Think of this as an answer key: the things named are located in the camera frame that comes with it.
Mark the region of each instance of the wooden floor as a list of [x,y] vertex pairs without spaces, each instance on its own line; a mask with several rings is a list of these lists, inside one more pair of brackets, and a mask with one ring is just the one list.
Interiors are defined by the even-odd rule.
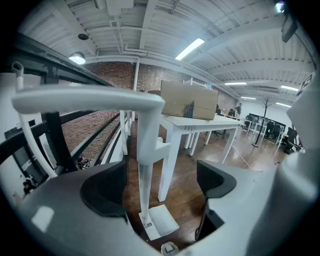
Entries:
[[[166,130],[162,127],[160,128],[159,136],[165,141]],[[141,210],[139,200],[138,163],[136,161],[137,124],[133,125],[131,128],[128,185],[124,190],[123,204],[128,211],[129,220],[135,232],[157,250],[160,250],[161,245],[168,241],[176,244],[180,250],[195,242],[195,230],[200,224],[205,203],[205,197],[197,183],[197,160],[218,162],[227,142],[225,139],[222,139],[222,137],[219,137],[217,140],[214,135],[211,135],[208,145],[204,145],[206,136],[204,133],[201,133],[194,155],[189,156],[187,150],[184,149],[186,137],[186,135],[182,136],[169,191],[166,200],[162,203],[159,203],[158,201],[158,191],[163,161],[160,160],[153,165],[149,203],[149,208],[165,204],[179,225],[179,229],[167,236],[149,241],[138,216],[138,213]],[[272,168],[276,168],[275,161],[281,161],[286,154],[284,154],[281,149],[278,149],[275,144],[266,140],[259,141],[258,148],[253,147],[251,143],[255,142],[256,138],[257,134],[253,135],[251,132],[247,134],[246,131],[240,129],[233,142],[235,149],[231,148],[225,164],[244,169],[249,169],[249,165],[253,172],[267,172]]]

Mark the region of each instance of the ceiling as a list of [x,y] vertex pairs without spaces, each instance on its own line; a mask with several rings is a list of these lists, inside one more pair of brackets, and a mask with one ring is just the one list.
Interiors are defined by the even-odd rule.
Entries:
[[[87,63],[140,57],[141,63],[183,72],[235,98],[270,96],[291,103],[295,91],[281,85],[298,88],[315,70],[316,49],[301,28],[282,41],[284,15],[272,0],[118,0],[132,5],[118,15],[106,5],[112,1],[44,0],[19,32],[66,57],[80,51]],[[175,60],[197,38],[205,43]]]

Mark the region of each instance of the white wall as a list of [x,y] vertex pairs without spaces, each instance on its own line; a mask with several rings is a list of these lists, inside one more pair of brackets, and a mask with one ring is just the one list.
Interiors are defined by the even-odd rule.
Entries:
[[[269,106],[266,110],[266,118],[272,119],[285,125],[285,133],[288,131],[288,127],[292,127],[292,122],[287,115],[288,107],[276,105],[275,103]],[[245,119],[246,116],[251,113],[258,116],[264,116],[265,109],[262,101],[243,100],[240,117]]]
[[[35,75],[24,76],[24,87],[39,86],[40,77]],[[15,128],[20,123],[17,111],[12,106],[11,99],[16,93],[16,76],[13,73],[0,73],[0,143],[6,140],[5,132]],[[28,120],[42,123],[41,114],[29,114]],[[45,134],[40,137],[43,144],[48,144]],[[25,177],[12,156],[0,165],[0,185],[11,205],[14,204],[14,192],[24,196],[23,182]]]

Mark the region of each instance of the brick wall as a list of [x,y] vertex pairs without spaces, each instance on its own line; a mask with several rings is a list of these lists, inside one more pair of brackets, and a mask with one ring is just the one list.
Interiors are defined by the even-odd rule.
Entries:
[[[135,63],[99,62],[87,64],[84,67],[117,88],[133,89],[134,87],[136,70]],[[160,90],[161,80],[182,83],[183,80],[186,81],[190,79],[191,77],[189,75],[167,68],[140,64],[137,90],[143,90],[145,92],[151,90]],[[193,80],[198,83],[205,84],[204,81],[196,78]],[[226,111],[229,109],[234,109],[237,101],[225,92],[221,90],[218,91],[219,107],[221,109],[225,109]],[[112,111],[99,111],[63,124],[62,130],[68,149],[72,151],[81,141],[83,141],[88,135],[93,133],[99,126],[101,126],[106,120],[110,119],[115,114],[116,112]],[[110,132],[117,125],[118,121],[119,118],[113,121],[111,125],[109,125],[102,133],[100,133],[100,135],[90,143],[82,155],[87,159],[93,159],[104,141],[107,139]]]

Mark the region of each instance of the cardboard box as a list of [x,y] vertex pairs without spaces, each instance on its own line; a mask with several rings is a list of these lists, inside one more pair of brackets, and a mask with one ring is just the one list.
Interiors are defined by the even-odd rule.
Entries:
[[179,82],[161,81],[161,91],[149,91],[165,100],[162,114],[176,117],[213,120],[218,91]]

